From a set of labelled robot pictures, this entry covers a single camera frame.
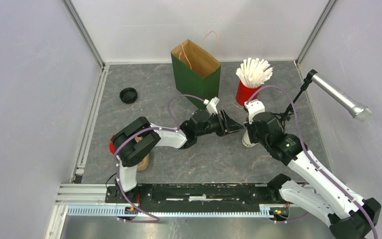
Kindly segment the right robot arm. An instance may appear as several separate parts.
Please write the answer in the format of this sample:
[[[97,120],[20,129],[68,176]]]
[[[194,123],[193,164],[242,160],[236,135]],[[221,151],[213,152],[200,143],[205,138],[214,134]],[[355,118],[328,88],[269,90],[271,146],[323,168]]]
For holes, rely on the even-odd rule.
[[[376,228],[381,204],[365,199],[334,176],[316,158],[297,134],[284,131],[277,115],[265,110],[248,110],[243,143],[262,145],[269,155],[304,178],[311,191],[290,177],[280,174],[270,181],[268,198],[296,204],[320,219],[337,239],[363,239],[369,233],[378,238]]]

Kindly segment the white paper coffee cup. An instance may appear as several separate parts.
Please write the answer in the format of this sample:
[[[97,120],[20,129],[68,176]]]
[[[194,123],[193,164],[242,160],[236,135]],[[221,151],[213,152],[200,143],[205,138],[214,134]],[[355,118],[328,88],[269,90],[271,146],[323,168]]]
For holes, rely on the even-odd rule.
[[[253,147],[253,144],[251,143],[251,141],[249,139],[249,135],[248,135],[248,131],[247,130],[245,131],[245,133],[243,135],[242,143],[246,147]]]

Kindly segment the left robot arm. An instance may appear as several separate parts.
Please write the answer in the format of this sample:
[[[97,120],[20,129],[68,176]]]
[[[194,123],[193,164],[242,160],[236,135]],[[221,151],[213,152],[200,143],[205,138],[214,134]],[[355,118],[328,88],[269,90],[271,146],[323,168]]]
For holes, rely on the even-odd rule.
[[[211,113],[197,110],[179,128],[162,127],[139,117],[110,139],[109,150],[117,162],[117,196],[125,203],[136,198],[138,164],[155,147],[187,149],[197,143],[199,136],[216,134],[219,137],[242,130],[243,125],[233,120],[225,110]]]

